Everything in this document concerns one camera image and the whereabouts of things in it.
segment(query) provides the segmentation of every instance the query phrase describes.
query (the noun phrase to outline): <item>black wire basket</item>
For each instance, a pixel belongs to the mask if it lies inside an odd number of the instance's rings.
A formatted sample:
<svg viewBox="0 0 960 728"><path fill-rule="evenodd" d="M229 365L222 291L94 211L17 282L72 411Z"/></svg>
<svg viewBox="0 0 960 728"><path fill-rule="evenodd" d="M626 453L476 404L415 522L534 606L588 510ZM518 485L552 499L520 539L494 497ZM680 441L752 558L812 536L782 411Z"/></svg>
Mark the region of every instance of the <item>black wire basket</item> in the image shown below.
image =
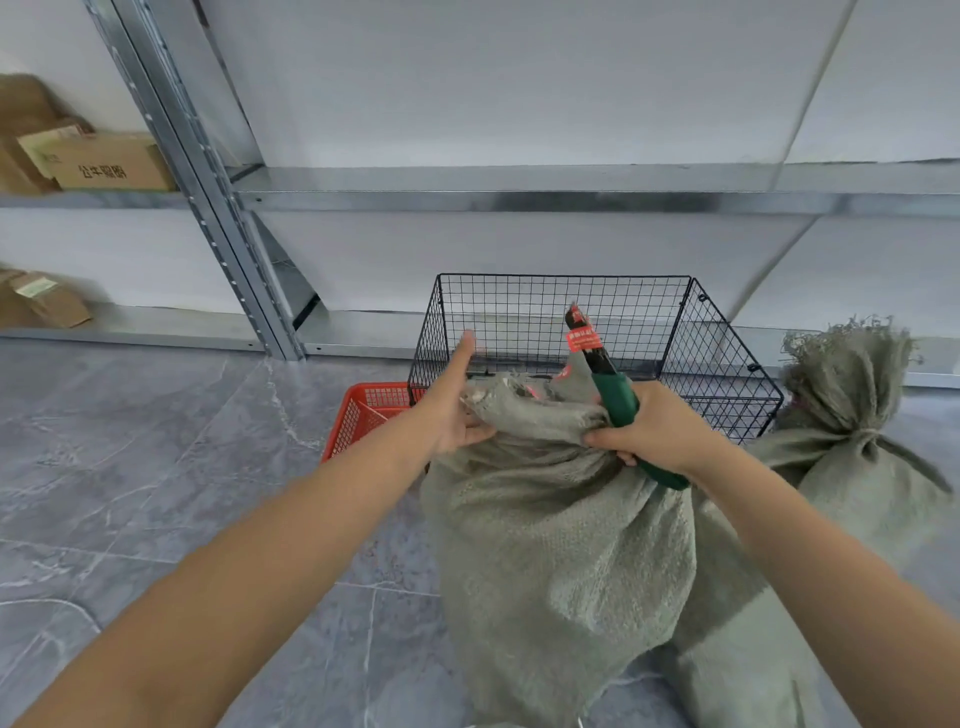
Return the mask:
<svg viewBox="0 0 960 728"><path fill-rule="evenodd" d="M569 355L564 314L589 316L616 368L659 379L737 443L773 421L783 393L690 276L499 276L442 273L430 295L407 387L416 403L468 328L470 376L551 377Z"/></svg>

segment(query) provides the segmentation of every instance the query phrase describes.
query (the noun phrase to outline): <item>open burlap sack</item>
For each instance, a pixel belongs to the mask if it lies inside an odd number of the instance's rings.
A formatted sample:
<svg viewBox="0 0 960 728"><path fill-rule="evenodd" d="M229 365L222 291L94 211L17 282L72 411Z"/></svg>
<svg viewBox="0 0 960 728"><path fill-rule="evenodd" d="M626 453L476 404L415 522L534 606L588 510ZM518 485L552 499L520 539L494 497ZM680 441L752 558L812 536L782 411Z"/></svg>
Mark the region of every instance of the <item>open burlap sack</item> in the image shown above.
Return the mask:
<svg viewBox="0 0 960 728"><path fill-rule="evenodd" d="M479 722L575 725L637 655L669 639L689 592L690 494L580 444L608 422L595 394L581 354L549 383L481 383L472 408L499 433L434 460L421 485Z"/></svg>
<svg viewBox="0 0 960 728"><path fill-rule="evenodd" d="M877 322L787 341L793 401L749 451L894 567L932 533L953 492L880 434L912 351ZM664 664L698 728L823 723L816 662L793 620L709 501L697 498L697 574Z"/></svg>

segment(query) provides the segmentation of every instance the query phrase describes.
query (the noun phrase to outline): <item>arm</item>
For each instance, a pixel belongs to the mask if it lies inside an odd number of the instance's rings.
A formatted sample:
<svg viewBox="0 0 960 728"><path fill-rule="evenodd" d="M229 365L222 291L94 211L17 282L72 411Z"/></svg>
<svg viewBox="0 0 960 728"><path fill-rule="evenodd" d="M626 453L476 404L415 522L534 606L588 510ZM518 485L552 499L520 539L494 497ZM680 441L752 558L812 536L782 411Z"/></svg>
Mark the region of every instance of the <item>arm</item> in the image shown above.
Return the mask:
<svg viewBox="0 0 960 728"><path fill-rule="evenodd" d="M464 337L413 409L187 556L60 674L16 728L213 726L441 451L493 434L460 392Z"/></svg>
<svg viewBox="0 0 960 728"><path fill-rule="evenodd" d="M956 725L960 625L658 382L587 443L686 475L730 521L865 728Z"/></svg>

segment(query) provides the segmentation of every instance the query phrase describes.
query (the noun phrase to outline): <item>person's right arm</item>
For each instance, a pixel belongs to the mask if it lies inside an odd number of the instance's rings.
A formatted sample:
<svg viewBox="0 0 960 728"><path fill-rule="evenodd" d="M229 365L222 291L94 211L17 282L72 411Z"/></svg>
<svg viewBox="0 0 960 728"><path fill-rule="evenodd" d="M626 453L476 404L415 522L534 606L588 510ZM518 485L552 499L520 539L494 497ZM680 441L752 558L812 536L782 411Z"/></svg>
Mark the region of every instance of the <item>person's right arm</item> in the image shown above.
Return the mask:
<svg viewBox="0 0 960 728"><path fill-rule="evenodd" d="M960 624L658 382L596 448L686 475L730 521L865 728L960 725Z"/></svg>

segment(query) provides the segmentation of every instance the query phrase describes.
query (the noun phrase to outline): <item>person's left hand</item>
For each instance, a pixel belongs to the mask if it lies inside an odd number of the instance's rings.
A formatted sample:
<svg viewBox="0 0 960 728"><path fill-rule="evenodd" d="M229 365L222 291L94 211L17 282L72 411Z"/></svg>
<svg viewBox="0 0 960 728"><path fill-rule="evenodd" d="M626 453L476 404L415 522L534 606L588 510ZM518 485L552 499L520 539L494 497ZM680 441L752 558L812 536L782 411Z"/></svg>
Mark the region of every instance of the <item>person's left hand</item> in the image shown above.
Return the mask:
<svg viewBox="0 0 960 728"><path fill-rule="evenodd" d="M423 413L423 426L429 427L436 438L433 445L435 455L483 442L496 434L491 425L470 415L460 401L467 384L467 366L475 348L473 331L468 330L460 339L444 373L437 377L414 407L415 411Z"/></svg>

